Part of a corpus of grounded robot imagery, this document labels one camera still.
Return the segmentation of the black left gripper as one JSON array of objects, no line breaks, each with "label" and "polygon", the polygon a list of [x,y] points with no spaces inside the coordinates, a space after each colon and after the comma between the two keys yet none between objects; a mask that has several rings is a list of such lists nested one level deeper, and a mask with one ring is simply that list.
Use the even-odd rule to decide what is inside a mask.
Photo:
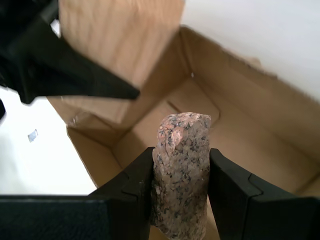
[{"label": "black left gripper", "polygon": [[0,85],[25,104],[54,96],[136,99],[139,90],[54,33],[57,16],[57,0],[0,2]]}]

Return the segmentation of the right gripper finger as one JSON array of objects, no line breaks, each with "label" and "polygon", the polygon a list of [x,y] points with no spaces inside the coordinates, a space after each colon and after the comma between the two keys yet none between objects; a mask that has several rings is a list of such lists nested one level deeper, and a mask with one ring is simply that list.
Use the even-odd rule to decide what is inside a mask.
[{"label": "right gripper finger", "polygon": [[318,240],[320,200],[299,197],[212,148],[208,197],[222,240]]},{"label": "right gripper finger", "polygon": [[2,195],[3,240],[146,240],[153,148],[89,195]]}]

